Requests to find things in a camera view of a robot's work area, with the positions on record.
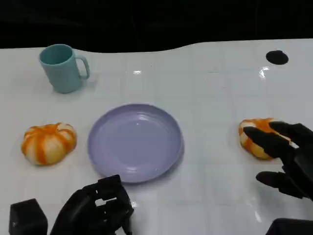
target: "orange and white bun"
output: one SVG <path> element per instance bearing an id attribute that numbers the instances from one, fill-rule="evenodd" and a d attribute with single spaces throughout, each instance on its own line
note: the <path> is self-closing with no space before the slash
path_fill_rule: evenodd
<path id="1" fill-rule="evenodd" d="M 280 136 L 277 131 L 273 130 L 269 123 L 271 121 L 275 121 L 273 118 L 255 118 L 255 119 L 245 119 L 239 124 L 239 136 L 240 136 L 240 143 L 248 152 L 252 153 L 255 157 L 262 159 L 262 160 L 271 160 L 272 157 L 264 152 L 263 148 L 258 146 L 256 143 L 254 143 L 245 133 L 244 133 L 244 127 L 252 126 L 256 127 L 261 131 L 264 131 L 266 133 L 276 133 Z"/>
<path id="2" fill-rule="evenodd" d="M 75 146 L 74 128 L 59 122 L 30 127 L 24 134 L 21 149 L 31 163 L 49 165 L 62 160 Z"/>

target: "mug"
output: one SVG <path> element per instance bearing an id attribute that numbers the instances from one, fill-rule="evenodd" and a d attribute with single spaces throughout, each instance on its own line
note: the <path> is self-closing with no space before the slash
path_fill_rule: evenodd
<path id="1" fill-rule="evenodd" d="M 87 75 L 80 75 L 76 59 L 84 62 Z M 87 59 L 75 55 L 74 50 L 65 44 L 55 44 L 46 47 L 39 55 L 39 60 L 53 86 L 59 93 L 70 93 L 82 86 L 82 80 L 90 76 Z"/>

